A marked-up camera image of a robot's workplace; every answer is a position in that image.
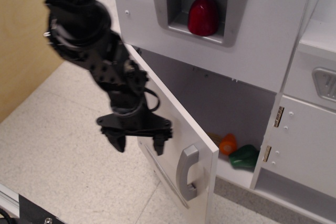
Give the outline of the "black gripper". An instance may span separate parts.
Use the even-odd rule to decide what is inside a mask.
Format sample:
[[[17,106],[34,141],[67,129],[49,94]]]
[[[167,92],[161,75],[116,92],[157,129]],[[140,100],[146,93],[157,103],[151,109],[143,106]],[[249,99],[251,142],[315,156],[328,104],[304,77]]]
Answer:
[[[154,150],[160,156],[165,142],[172,137],[171,121],[154,113],[160,105],[158,100],[156,106],[150,109],[146,97],[143,97],[133,111],[114,109],[112,114],[99,117],[97,124],[118,152],[125,151],[125,136],[145,136],[153,138]]]

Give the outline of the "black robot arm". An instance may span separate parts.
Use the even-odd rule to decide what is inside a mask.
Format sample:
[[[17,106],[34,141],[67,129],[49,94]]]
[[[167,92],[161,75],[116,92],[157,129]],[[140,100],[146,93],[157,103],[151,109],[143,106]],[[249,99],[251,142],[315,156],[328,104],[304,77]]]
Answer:
[[[45,0],[46,37],[64,59],[88,70],[110,98],[112,113],[97,119],[101,132],[123,152],[127,136],[150,137],[158,155],[172,137],[171,122],[155,114],[145,95],[147,73],[131,60],[111,17],[97,0]]]

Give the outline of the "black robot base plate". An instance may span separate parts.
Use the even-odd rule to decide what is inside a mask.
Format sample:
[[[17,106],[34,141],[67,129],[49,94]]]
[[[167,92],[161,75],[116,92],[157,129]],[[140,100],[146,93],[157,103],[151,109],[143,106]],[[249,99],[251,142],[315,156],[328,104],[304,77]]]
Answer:
[[[1,194],[1,223],[65,223],[24,196]]]

